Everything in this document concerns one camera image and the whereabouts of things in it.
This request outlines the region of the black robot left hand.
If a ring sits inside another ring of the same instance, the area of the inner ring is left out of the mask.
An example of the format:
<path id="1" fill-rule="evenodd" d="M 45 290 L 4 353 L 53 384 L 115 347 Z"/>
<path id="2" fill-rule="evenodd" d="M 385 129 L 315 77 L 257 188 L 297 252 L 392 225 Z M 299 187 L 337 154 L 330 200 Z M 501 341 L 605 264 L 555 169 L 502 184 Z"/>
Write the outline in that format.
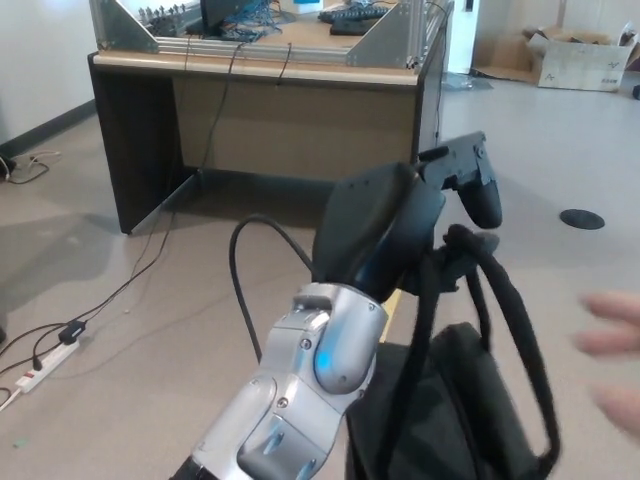
<path id="1" fill-rule="evenodd" d="M 313 281 L 386 301 L 432 250 L 447 190 L 458 194 L 476 226 L 498 228 L 502 206 L 485 142 L 482 131 L 458 136 L 408 162 L 337 182 L 314 237 Z"/>

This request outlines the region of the person's hand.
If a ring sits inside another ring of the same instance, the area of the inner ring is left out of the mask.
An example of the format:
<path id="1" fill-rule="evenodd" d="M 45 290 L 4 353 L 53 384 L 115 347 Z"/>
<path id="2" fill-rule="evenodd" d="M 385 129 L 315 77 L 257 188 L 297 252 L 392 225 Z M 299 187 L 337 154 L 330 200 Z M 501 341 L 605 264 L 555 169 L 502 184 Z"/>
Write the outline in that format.
<path id="1" fill-rule="evenodd" d="M 620 292 L 592 293 L 581 300 L 599 320 L 613 322 L 608 330 L 586 330 L 574 336 L 574 346 L 593 358 L 639 354 L 639 295 Z M 594 404 L 619 430 L 639 441 L 639 391 L 620 386 L 596 386 Z"/>

